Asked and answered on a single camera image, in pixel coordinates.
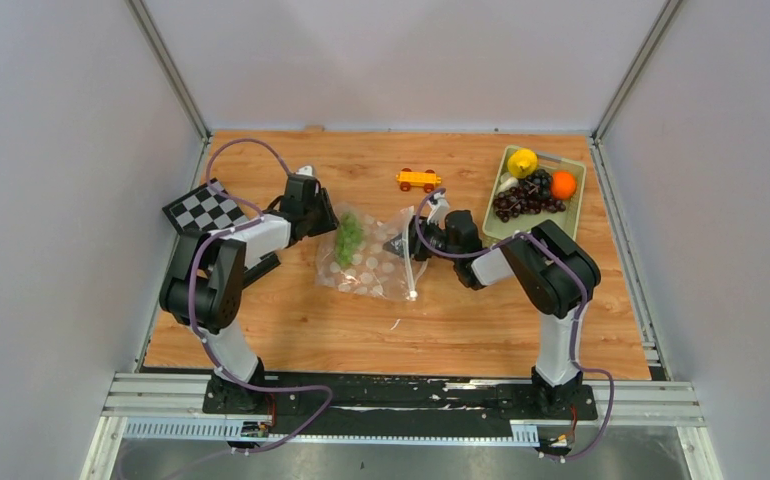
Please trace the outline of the dark purple fake grapes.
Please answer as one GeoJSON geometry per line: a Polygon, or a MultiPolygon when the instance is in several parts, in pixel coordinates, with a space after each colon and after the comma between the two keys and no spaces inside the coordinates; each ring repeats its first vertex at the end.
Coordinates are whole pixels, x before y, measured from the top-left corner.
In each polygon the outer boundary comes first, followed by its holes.
{"type": "Polygon", "coordinates": [[[550,172],[544,168],[520,179],[520,187],[511,189],[507,195],[491,197],[491,211],[502,222],[508,222],[525,215],[560,213],[568,208],[569,200],[556,200],[550,193],[550,172]]]}

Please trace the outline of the white fake garlic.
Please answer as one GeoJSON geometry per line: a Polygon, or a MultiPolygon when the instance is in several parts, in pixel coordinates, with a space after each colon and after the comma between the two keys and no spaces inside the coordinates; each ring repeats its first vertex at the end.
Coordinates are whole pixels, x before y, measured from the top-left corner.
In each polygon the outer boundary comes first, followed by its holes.
{"type": "Polygon", "coordinates": [[[507,195],[511,189],[517,187],[520,187],[520,179],[513,176],[511,173],[506,172],[500,176],[495,194],[507,195]]]}

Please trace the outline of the fake yellow lemon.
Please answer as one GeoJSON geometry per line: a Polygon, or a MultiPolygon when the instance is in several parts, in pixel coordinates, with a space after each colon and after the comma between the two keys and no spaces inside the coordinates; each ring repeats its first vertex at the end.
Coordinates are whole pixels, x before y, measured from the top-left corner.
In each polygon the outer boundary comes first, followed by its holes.
{"type": "Polygon", "coordinates": [[[533,174],[538,166],[538,155],[533,150],[526,148],[513,150],[506,160],[508,173],[517,179],[524,179],[533,174]]]}

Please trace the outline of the clear zip top bag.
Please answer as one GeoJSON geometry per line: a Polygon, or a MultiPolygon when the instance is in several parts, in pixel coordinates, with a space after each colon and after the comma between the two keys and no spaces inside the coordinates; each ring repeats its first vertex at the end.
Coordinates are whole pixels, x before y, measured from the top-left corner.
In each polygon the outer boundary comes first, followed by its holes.
{"type": "Polygon", "coordinates": [[[402,259],[383,250],[383,243],[408,228],[415,208],[400,210],[388,221],[380,221],[359,208],[343,203],[335,208],[339,222],[346,211],[359,218],[364,236],[351,264],[341,269],[335,261],[336,231],[325,234],[315,258],[315,284],[343,293],[391,301],[416,301],[418,282],[425,273],[426,264],[408,258],[402,259]]]}

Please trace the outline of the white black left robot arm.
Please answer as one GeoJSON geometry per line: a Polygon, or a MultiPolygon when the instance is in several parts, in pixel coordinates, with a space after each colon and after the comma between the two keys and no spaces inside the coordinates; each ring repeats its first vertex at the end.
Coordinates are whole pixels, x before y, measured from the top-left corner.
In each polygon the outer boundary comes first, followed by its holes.
{"type": "Polygon", "coordinates": [[[274,388],[236,317],[243,291],[277,263],[272,255],[339,225],[313,167],[287,177],[285,190],[256,219],[181,235],[159,295],[162,310],[189,327],[214,365],[207,396],[234,412],[254,413],[274,388]]]}

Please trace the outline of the fake orange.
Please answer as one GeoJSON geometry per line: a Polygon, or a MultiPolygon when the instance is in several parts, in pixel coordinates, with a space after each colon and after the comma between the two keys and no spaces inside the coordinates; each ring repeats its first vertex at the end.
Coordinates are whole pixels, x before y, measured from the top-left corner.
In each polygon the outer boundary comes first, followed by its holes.
{"type": "Polygon", "coordinates": [[[551,175],[550,193],[556,200],[570,200],[578,190],[578,180],[568,171],[557,170],[551,175]]]}

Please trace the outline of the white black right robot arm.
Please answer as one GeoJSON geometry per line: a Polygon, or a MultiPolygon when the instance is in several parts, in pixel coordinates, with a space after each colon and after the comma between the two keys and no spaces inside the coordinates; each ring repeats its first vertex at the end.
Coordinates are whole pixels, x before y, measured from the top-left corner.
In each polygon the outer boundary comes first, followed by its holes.
{"type": "Polygon", "coordinates": [[[538,312],[539,353],[530,384],[503,398],[503,410],[547,418],[596,418],[593,391],[583,380],[589,370],[579,361],[579,348],[581,323],[601,272],[555,223],[544,221],[486,247],[472,214],[457,210],[448,213],[443,224],[413,217],[405,232],[387,238],[382,247],[408,261],[447,259],[462,285],[473,290],[516,279],[538,312]]]}

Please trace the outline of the green fake grapes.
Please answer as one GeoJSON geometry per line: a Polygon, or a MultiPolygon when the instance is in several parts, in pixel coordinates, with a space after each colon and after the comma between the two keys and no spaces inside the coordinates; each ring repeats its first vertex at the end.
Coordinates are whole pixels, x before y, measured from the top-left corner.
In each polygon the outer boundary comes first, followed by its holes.
{"type": "Polygon", "coordinates": [[[340,217],[335,236],[335,261],[341,269],[347,268],[358,252],[364,236],[363,226],[353,211],[346,211],[340,217]]]}

